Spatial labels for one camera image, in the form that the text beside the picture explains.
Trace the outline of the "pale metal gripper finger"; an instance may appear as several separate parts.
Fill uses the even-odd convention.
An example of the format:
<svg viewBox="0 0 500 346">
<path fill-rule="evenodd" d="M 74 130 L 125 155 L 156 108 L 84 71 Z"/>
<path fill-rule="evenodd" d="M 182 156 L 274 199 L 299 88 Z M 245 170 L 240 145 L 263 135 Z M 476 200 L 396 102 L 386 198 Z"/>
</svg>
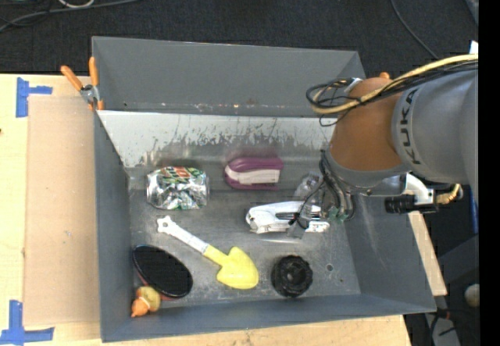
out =
<svg viewBox="0 0 500 346">
<path fill-rule="evenodd" d="M 289 223 L 287 236 L 302 238 L 306 233 L 320 233 L 322 230 L 320 218 L 321 208 L 318 205 L 302 204 Z"/>
<path fill-rule="evenodd" d="M 295 189 L 295 198 L 307 198 L 320 182 L 320 175 L 310 172 L 303 176 Z"/>
</svg>

